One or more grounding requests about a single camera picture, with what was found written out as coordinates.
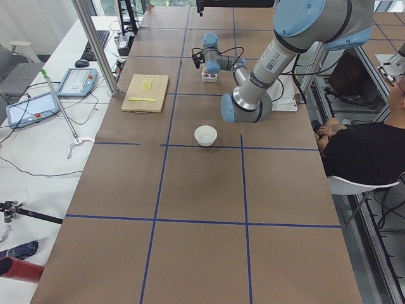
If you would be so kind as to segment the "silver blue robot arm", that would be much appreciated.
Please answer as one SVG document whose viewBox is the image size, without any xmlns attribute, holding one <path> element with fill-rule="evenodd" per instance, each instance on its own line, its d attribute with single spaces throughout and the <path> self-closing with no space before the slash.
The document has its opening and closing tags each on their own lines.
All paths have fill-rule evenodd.
<svg viewBox="0 0 405 304">
<path fill-rule="evenodd" d="M 203 58 L 210 74 L 233 73 L 237 83 L 232 93 L 221 98 L 221 115 L 226 122 L 256 123 L 272 111 L 267 90 L 298 55 L 315 42 L 326 51 L 350 49 L 371 38 L 373 1 L 281 1 L 273 19 L 274 38 L 252 71 L 244 59 L 224 56 L 216 34 L 203 39 Z"/>
</svg>

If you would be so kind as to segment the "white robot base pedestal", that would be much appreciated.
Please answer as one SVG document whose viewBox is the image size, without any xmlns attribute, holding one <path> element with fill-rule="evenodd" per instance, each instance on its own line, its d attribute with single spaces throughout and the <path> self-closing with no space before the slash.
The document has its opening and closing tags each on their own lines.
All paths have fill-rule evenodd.
<svg viewBox="0 0 405 304">
<path fill-rule="evenodd" d="M 268 89 L 273 111 L 297 111 L 296 90 L 291 76 L 281 75 Z"/>
</svg>

